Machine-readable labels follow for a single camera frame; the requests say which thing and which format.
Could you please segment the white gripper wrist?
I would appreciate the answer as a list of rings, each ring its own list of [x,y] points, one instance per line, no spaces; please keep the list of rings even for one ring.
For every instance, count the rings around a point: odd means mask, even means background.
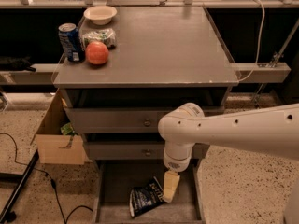
[[[185,171],[192,157],[194,143],[176,144],[166,142],[164,147],[164,165],[169,171],[164,173],[163,200],[171,203],[180,180],[179,172]]]

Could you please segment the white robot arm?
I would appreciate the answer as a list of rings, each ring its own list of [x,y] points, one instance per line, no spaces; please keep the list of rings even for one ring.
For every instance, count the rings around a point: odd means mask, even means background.
[[[158,122],[165,141],[164,200],[176,193],[179,174],[187,169],[196,144],[228,147],[299,161],[299,105],[206,116],[202,108],[187,103]]]

